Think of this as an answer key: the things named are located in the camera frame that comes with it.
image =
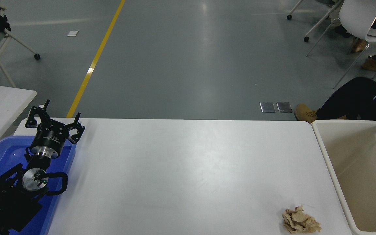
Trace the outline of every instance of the black pants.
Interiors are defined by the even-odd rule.
[[[357,77],[343,85],[330,96],[317,111],[318,119],[337,119],[346,115],[347,119],[376,121],[376,82],[365,77]]]

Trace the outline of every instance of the blue plastic tray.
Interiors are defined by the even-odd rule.
[[[23,168],[27,166],[27,161],[24,158],[26,147],[30,146],[34,136],[9,136],[0,140],[0,175],[17,165],[23,164]],[[62,150],[61,156],[53,159],[47,172],[65,172],[68,173],[71,168],[73,158],[75,156],[75,145],[68,140]],[[62,188],[61,179],[49,179],[48,187],[50,191],[59,190]],[[39,203],[43,208],[37,215],[28,223],[28,225],[21,231],[10,230],[10,235],[46,235],[53,213],[57,205],[59,196],[44,196]]]

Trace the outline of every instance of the crumpled paper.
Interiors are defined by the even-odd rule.
[[[294,210],[286,209],[282,217],[284,218],[283,226],[289,233],[312,233],[321,230],[320,223],[314,217],[303,213],[303,205]]]

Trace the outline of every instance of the beige bin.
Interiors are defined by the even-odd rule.
[[[376,235],[376,121],[317,120],[312,127],[352,233]]]

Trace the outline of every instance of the gray floor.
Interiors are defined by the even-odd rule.
[[[48,112],[66,116],[120,1],[3,1],[12,41],[3,63],[19,88],[37,91],[32,105],[51,99]],[[351,38],[329,31],[330,21],[303,42],[327,12],[305,1],[287,21],[295,0],[127,0],[77,111],[84,118],[294,120],[293,113],[262,113],[259,102],[320,107],[357,54]],[[66,37],[70,30],[78,36]],[[372,45],[348,73],[360,69]],[[8,86],[0,71],[0,85]],[[19,120],[27,115],[25,111]]]

